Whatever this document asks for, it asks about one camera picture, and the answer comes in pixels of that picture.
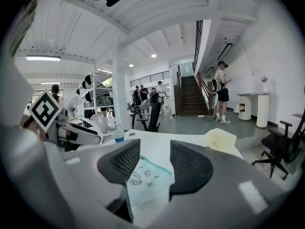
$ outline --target paper cup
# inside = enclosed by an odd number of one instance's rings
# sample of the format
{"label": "paper cup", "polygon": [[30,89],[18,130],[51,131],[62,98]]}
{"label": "paper cup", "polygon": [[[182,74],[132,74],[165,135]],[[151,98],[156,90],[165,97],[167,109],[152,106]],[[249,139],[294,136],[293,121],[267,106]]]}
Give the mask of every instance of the paper cup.
{"label": "paper cup", "polygon": [[112,135],[116,143],[124,141],[124,130],[116,130]]}

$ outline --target person in black shirt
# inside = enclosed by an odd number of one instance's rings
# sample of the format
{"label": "person in black shirt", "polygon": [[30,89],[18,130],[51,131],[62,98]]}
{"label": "person in black shirt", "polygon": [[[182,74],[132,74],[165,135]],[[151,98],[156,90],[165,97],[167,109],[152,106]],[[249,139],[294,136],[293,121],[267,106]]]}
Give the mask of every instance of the person in black shirt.
{"label": "person in black shirt", "polygon": [[[143,103],[146,99],[148,99],[148,89],[144,88],[143,85],[140,85],[141,90],[140,90],[140,95],[141,95],[141,103]],[[147,103],[147,107],[146,107],[146,111],[147,114],[149,115],[149,104]]]}
{"label": "person in black shirt", "polygon": [[135,86],[135,90],[133,92],[133,98],[134,98],[134,102],[135,102],[135,105],[141,105],[141,100],[140,100],[140,97],[139,97],[139,86]]}

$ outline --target black shorts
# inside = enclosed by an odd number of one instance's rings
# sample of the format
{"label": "black shorts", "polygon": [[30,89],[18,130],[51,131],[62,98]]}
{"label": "black shorts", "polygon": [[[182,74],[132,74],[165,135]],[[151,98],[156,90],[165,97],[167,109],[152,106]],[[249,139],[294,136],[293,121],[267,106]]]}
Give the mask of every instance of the black shorts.
{"label": "black shorts", "polygon": [[228,102],[229,101],[229,91],[227,88],[223,88],[217,92],[218,101]]}

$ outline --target plastic bag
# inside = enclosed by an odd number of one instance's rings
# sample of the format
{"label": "plastic bag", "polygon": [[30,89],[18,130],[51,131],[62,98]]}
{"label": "plastic bag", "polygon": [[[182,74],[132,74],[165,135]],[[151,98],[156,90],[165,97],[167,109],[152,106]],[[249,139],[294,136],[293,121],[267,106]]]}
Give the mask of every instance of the plastic bag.
{"label": "plastic bag", "polygon": [[132,207],[144,204],[174,183],[173,174],[141,156],[137,167],[127,181],[127,191]]}

